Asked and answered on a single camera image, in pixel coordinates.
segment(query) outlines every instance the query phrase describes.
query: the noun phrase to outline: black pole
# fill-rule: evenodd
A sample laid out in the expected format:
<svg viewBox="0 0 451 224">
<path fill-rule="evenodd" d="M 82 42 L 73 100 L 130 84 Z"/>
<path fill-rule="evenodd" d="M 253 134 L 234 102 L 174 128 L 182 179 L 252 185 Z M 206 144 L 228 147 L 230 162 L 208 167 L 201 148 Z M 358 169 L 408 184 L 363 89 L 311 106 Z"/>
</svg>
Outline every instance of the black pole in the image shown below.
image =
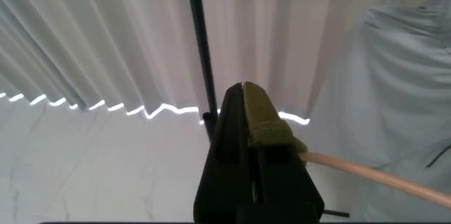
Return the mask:
<svg viewBox="0 0 451 224">
<path fill-rule="evenodd" d="M 216 104 L 216 94 L 214 91 L 213 73 L 211 71 L 209 42 L 206 35 L 204 7 L 202 0 L 190 0 L 192 19 L 196 31 L 197 48 L 199 49 L 200 63 L 202 65 L 202 74 L 204 75 L 204 84 L 206 97 L 209 102 L 210 112 L 204 113 L 203 118 L 210 142 L 213 137 L 214 127 L 218 120 L 218 106 Z"/>
</svg>

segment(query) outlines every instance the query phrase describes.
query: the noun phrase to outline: white curtain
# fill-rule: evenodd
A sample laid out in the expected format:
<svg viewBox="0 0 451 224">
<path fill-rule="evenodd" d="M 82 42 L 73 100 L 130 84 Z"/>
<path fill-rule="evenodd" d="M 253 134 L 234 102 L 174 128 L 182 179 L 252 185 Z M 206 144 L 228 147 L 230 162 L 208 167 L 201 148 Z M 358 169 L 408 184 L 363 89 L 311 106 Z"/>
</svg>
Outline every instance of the white curtain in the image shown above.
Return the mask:
<svg viewBox="0 0 451 224">
<path fill-rule="evenodd" d="M 204 0 L 218 103 L 250 80 L 280 110 L 309 116 L 359 14 L 420 1 Z M 0 0 L 0 93 L 83 109 L 206 111 L 189 0 Z"/>
</svg>

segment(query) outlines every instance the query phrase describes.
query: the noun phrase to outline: curtain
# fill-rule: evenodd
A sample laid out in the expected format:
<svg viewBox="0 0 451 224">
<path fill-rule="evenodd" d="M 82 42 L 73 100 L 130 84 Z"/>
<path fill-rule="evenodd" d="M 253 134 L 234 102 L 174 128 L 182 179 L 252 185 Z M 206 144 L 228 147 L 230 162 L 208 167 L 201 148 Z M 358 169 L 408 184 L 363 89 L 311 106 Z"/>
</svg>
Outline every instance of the curtain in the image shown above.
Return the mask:
<svg viewBox="0 0 451 224">
<path fill-rule="evenodd" d="M 423 0 L 204 0 L 216 98 L 253 81 L 308 117 L 352 22 Z M 31 104 L 207 111 L 189 0 L 0 0 L 0 93 Z"/>
</svg>

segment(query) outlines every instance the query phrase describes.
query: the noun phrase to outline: wooden handle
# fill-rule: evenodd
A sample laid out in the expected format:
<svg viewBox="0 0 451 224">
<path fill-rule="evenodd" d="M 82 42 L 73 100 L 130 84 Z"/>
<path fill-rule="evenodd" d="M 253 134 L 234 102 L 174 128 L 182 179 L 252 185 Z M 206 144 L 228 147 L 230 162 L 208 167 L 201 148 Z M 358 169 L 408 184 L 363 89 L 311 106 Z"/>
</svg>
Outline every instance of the wooden handle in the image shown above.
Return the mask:
<svg viewBox="0 0 451 224">
<path fill-rule="evenodd" d="M 379 170 L 374 170 L 372 168 L 350 163 L 344 160 L 340 160 L 338 158 L 325 156 L 323 154 L 305 152 L 299 154 L 299 157 L 303 161 L 317 163 L 320 165 L 328 166 L 355 175 L 360 175 L 364 178 L 368 178 L 375 182 L 388 185 L 395 189 L 402 190 L 403 192 L 413 194 L 415 196 L 421 197 L 422 199 L 429 200 L 440 206 L 444 206 L 448 209 L 451 209 L 450 195 L 444 194 L 442 192 L 437 192 L 433 189 L 429 189 L 416 183 L 397 178 L 394 175 L 389 175 Z"/>
</svg>

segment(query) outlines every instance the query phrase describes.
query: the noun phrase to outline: olive green object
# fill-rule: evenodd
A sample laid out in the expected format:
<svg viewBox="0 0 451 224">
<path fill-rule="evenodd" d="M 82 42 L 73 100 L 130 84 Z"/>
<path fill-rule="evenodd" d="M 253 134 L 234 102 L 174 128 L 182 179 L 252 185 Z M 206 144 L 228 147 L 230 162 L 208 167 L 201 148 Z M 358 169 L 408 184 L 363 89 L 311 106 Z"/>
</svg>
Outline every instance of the olive green object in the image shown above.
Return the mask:
<svg viewBox="0 0 451 224">
<path fill-rule="evenodd" d="M 307 151 L 307 146 L 293 136 L 290 126 L 279 117 L 263 88 L 246 82 L 243 92 L 251 147 L 292 143 L 298 152 Z"/>
</svg>

